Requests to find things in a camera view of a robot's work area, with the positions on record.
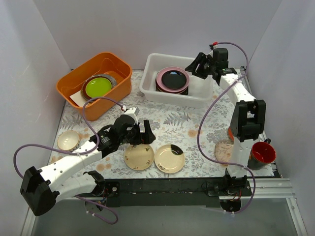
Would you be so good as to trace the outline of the cream floral plate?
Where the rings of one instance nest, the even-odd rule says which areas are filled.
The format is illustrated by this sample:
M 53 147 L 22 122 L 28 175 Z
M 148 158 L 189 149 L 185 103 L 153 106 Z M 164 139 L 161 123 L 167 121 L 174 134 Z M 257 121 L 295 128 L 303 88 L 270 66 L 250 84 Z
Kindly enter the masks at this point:
M 135 170 L 142 171 L 149 168 L 154 161 L 155 153 L 150 145 L 129 145 L 124 153 L 126 165 Z

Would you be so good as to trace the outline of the black round plate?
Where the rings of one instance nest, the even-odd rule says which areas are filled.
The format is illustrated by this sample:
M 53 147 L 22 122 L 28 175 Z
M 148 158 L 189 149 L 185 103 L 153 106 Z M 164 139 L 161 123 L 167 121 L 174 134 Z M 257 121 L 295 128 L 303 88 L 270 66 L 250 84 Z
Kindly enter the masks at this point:
M 179 90 L 186 85 L 187 77 L 178 70 L 170 70 L 162 75 L 161 82 L 168 89 Z

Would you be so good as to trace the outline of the cream plate with green patch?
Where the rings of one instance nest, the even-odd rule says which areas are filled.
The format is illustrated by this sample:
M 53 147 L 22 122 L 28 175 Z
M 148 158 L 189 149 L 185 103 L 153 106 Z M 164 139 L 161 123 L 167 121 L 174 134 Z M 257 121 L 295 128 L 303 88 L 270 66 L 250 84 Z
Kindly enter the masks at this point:
M 185 165 L 184 152 L 177 145 L 163 145 L 155 152 L 155 165 L 166 174 L 177 173 Z

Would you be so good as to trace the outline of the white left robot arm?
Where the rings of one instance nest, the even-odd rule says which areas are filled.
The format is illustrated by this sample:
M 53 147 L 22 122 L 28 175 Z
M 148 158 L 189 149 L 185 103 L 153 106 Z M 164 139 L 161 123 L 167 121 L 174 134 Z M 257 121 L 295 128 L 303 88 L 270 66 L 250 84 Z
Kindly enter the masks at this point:
M 123 114 L 113 124 L 102 127 L 81 147 L 61 160 L 40 169 L 25 171 L 20 193 L 35 216 L 47 213 L 63 199 L 80 194 L 101 196 L 107 189 L 106 180 L 97 171 L 73 175 L 86 166 L 116 152 L 124 144 L 151 144 L 155 139 L 150 122 L 145 119 L 144 132 L 134 115 Z

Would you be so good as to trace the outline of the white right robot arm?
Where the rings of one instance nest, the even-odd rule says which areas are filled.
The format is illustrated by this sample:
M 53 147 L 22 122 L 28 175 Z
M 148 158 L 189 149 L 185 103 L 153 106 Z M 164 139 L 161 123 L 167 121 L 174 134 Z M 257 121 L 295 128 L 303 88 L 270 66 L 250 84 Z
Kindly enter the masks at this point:
M 234 105 L 230 122 L 234 137 L 232 154 L 229 162 L 221 162 L 227 166 L 226 173 L 221 183 L 214 186 L 216 192 L 232 196 L 246 188 L 250 151 L 264 130 L 266 103 L 252 96 L 241 83 L 242 77 L 228 66 L 226 48 L 212 48 L 207 55 L 200 52 L 185 71 L 201 79 L 211 76 Z

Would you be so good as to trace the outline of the white plastic bin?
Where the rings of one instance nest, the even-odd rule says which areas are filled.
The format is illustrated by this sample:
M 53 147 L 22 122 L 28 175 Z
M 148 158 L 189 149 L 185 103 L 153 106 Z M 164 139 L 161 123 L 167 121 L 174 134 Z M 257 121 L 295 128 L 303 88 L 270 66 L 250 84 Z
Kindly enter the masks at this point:
M 207 77 L 205 80 L 189 75 L 188 95 L 170 94 L 156 91 L 156 76 L 167 67 L 185 69 L 194 58 L 173 56 L 159 53 L 149 54 L 139 89 L 148 101 L 178 105 L 183 107 L 202 108 L 213 98 L 214 80 Z

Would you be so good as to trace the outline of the white square plate in bin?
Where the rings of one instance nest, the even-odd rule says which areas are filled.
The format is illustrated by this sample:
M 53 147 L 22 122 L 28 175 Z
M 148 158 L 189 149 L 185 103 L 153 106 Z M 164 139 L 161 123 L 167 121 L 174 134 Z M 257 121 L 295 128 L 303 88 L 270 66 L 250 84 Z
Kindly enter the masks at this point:
M 81 91 L 78 91 L 70 96 L 70 99 L 74 102 L 74 104 L 78 107 L 83 107 L 87 100 L 81 94 Z

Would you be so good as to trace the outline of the orange plastic bin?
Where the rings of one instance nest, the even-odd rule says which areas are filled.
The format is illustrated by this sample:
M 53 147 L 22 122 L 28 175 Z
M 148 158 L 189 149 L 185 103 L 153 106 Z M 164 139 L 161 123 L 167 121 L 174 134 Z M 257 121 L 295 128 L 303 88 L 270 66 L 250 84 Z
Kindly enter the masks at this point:
M 95 74 L 109 74 L 113 76 L 117 85 L 102 97 L 120 101 L 131 92 L 131 67 L 115 54 L 100 53 L 75 68 L 57 82 L 57 91 L 80 114 L 85 114 L 87 120 L 94 121 L 114 106 L 109 100 L 100 97 L 87 100 L 83 107 L 78 107 L 70 99 L 74 93 L 81 91 L 83 83 Z

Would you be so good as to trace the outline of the floral table mat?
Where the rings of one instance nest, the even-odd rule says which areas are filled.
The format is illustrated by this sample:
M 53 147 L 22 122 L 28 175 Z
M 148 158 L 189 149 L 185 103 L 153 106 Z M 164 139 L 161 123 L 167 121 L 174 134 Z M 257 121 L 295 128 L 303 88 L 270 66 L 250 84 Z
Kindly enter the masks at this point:
M 84 171 L 96 170 L 105 178 L 164 178 L 164 177 L 221 177 L 224 175 L 225 166 L 213 163 L 204 158 L 197 146 L 197 132 L 206 110 L 215 100 L 217 95 L 222 93 L 219 86 L 214 85 L 213 98 L 210 99 L 201 109 L 174 106 L 163 103 L 147 101 L 144 94 L 139 90 L 142 78 L 142 71 L 132 73 L 132 90 L 130 95 L 124 98 L 121 103 L 128 107 L 138 107 L 140 112 L 138 119 L 150 121 L 151 129 L 156 140 L 151 144 L 154 152 L 161 146 L 174 144 L 180 147 L 185 155 L 184 167 L 175 174 L 161 172 L 153 164 L 143 170 L 135 171 L 129 168 L 123 158 L 124 151 L 128 145 L 120 146 L 118 151 L 101 159 L 98 162 L 87 166 L 84 170 L 76 173 L 74 177 L 80 176 Z M 210 158 L 215 159 L 215 145 L 219 141 L 228 140 L 227 129 L 233 114 L 234 106 L 227 95 L 222 97 L 212 108 L 205 119 L 200 132 L 200 145 L 203 152 Z M 122 114 L 119 106 L 114 105 L 98 120 L 90 124 L 95 131 L 107 124 L 113 124 L 115 119 Z M 74 130 L 79 134 L 80 145 L 93 134 L 82 116 L 65 103 L 61 122 L 54 142 L 54 148 L 58 148 L 57 139 L 66 130 Z

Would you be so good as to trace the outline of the lime green plate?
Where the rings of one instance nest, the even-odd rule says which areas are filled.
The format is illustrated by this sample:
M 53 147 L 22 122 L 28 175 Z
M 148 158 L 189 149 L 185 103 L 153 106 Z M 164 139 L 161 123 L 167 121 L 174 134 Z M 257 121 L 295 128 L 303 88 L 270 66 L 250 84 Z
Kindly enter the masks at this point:
M 112 83 L 109 79 L 104 77 L 97 77 L 90 80 L 86 87 L 85 92 L 90 98 L 104 96 L 112 89 Z

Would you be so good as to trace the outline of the small cream bowl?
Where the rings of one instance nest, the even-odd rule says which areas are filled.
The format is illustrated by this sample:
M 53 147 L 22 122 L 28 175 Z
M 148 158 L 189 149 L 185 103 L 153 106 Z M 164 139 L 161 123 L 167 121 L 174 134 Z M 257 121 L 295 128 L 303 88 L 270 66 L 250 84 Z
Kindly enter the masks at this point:
M 80 138 L 76 131 L 68 130 L 59 135 L 57 146 L 60 150 L 72 151 L 79 144 Z

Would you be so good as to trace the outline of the red small bowl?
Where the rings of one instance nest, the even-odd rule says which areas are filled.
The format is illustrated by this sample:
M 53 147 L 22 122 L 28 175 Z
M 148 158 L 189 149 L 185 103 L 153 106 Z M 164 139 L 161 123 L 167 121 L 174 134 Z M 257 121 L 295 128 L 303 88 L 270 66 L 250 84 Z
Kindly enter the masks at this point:
M 228 136 L 231 141 L 234 141 L 234 136 L 232 134 L 231 127 L 228 128 Z

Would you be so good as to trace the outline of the pink speckled glass plate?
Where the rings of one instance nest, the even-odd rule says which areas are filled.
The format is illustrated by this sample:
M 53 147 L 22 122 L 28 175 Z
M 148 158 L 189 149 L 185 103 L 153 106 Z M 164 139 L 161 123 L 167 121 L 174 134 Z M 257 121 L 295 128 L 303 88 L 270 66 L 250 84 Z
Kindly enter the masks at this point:
M 219 162 L 230 162 L 233 143 L 230 140 L 221 140 L 215 145 L 215 158 Z

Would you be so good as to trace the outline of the black skull mug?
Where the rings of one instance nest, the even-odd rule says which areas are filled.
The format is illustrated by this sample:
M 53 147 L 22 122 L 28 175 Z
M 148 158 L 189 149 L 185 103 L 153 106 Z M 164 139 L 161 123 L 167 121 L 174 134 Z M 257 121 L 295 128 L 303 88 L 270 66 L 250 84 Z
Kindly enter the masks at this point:
M 247 167 L 251 170 L 260 170 L 275 161 L 277 154 L 270 145 L 271 139 L 257 142 L 252 146 Z

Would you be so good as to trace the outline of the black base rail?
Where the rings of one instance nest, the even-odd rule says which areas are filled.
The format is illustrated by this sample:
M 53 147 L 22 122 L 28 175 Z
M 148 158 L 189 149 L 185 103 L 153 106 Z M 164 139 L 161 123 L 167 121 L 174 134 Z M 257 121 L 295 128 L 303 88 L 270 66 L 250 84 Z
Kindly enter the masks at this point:
M 157 194 L 157 193 L 197 193 L 210 197 L 218 196 L 252 196 L 258 188 L 260 178 L 198 177 L 198 178 L 134 178 L 105 179 L 97 171 L 84 172 L 78 178 L 70 177 L 56 186 L 52 177 L 45 178 L 37 190 L 38 207 L 42 212 L 49 211 L 57 201 L 85 194 L 105 198 L 117 198 L 123 194 Z

